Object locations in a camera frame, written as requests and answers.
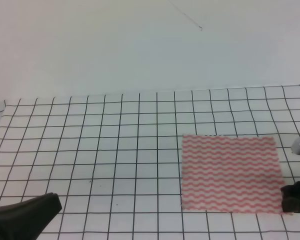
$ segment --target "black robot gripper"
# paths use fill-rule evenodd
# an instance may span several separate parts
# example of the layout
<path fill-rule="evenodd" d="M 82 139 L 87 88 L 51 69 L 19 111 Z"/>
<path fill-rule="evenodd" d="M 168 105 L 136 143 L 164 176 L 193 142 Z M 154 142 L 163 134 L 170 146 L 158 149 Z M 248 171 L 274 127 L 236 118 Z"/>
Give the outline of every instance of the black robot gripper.
<path fill-rule="evenodd" d="M 61 209 L 56 193 L 0 206 L 0 240 L 36 240 Z"/>

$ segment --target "black object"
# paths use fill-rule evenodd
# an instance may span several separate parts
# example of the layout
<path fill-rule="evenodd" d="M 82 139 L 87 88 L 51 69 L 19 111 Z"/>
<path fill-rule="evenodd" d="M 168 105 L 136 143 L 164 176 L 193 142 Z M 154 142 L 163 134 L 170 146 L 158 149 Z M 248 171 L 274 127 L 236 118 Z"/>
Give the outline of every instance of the black object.
<path fill-rule="evenodd" d="M 300 213 L 300 181 L 281 188 L 282 210 L 285 213 Z"/>
<path fill-rule="evenodd" d="M 61 209 L 56 193 L 0 206 L 0 240 L 36 240 Z"/>

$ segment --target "table surface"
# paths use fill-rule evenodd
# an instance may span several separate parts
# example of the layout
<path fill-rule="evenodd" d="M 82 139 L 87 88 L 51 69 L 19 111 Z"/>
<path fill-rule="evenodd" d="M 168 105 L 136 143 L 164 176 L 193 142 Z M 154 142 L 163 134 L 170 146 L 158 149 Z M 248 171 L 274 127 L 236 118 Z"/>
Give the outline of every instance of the table surface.
<path fill-rule="evenodd" d="M 183 212 L 182 135 L 273 136 L 300 181 L 300 86 L 5 101 L 0 206 L 59 194 L 40 240 L 300 240 L 300 214 Z"/>

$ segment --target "cloth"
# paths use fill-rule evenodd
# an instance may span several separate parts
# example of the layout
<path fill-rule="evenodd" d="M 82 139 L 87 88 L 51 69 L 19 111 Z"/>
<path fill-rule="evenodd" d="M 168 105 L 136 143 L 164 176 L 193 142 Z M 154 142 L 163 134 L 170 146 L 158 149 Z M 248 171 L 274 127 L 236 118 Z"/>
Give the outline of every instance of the cloth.
<path fill-rule="evenodd" d="M 284 184 L 273 137 L 183 136 L 184 210 L 281 214 Z"/>

